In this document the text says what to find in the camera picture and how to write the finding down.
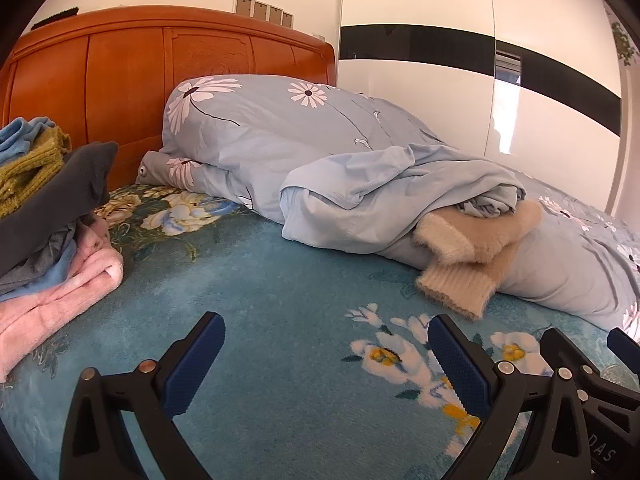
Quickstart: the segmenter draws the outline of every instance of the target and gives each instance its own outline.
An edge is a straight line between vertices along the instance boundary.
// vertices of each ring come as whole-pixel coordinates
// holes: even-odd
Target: green plant
[[[613,39],[616,42],[616,50],[618,51],[618,59],[621,59],[625,66],[631,65],[631,59],[636,54],[636,50],[631,45],[631,40],[625,29],[622,28],[620,22],[611,23],[613,31]]]

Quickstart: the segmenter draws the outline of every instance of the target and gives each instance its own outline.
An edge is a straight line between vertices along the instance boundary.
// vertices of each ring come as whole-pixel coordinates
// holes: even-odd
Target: floral bedsheet
[[[431,351],[428,324],[446,310],[416,291],[417,270],[289,242],[243,206],[171,187],[121,188],[98,213],[125,257],[124,282],[0,384],[0,418],[40,480],[57,478],[80,370],[158,358],[206,310],[224,317],[225,345],[175,422],[213,478],[437,480],[478,426]],[[450,314],[494,360],[533,374],[551,373],[538,341],[556,326],[604,378],[638,389],[606,332],[578,317],[502,294],[480,322]]]

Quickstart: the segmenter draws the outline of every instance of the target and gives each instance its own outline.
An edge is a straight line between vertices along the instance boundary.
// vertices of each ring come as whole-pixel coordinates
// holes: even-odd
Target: pink fleece garment
[[[78,248],[65,282],[0,301],[0,383],[25,355],[122,282],[122,256],[111,247],[107,222],[91,218],[90,226],[78,220]]]

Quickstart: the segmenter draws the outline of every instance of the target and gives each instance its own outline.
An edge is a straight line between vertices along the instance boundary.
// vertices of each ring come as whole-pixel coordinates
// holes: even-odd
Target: orange wooden headboard
[[[120,145],[110,189],[131,184],[148,150],[162,146],[162,112],[185,79],[279,74],[335,84],[332,46],[290,28],[194,7],[88,12],[25,34],[0,71],[4,126],[48,116],[76,148]]]

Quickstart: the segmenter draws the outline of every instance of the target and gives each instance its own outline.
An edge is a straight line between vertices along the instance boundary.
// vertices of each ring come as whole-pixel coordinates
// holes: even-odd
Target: light switch panel
[[[289,28],[293,27],[293,16],[288,12],[282,13],[282,25]]]
[[[256,20],[267,21],[267,5],[260,2],[254,3],[254,18]]]
[[[240,14],[240,16],[250,16],[251,0],[236,0],[236,14]]]
[[[269,22],[279,25],[282,22],[282,9],[269,6]]]

